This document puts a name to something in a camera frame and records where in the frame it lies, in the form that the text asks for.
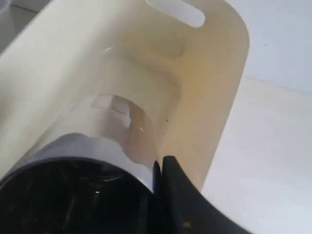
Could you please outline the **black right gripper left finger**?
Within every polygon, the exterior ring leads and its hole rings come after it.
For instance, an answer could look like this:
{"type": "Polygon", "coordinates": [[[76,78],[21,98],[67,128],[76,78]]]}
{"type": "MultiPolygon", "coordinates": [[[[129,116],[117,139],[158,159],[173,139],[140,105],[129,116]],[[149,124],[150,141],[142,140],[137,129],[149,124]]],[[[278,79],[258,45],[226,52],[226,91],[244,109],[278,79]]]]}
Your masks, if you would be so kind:
{"type": "Polygon", "coordinates": [[[153,193],[161,195],[162,192],[162,173],[157,161],[153,164],[153,193]]]}

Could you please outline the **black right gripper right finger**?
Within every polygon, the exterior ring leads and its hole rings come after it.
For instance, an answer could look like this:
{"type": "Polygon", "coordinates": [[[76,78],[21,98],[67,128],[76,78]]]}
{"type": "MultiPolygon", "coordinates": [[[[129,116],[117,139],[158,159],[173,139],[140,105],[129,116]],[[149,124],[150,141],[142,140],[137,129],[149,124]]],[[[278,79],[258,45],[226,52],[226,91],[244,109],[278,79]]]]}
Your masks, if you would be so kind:
{"type": "Polygon", "coordinates": [[[174,156],[163,158],[161,179],[167,234],[249,233],[206,200],[174,156]]]}

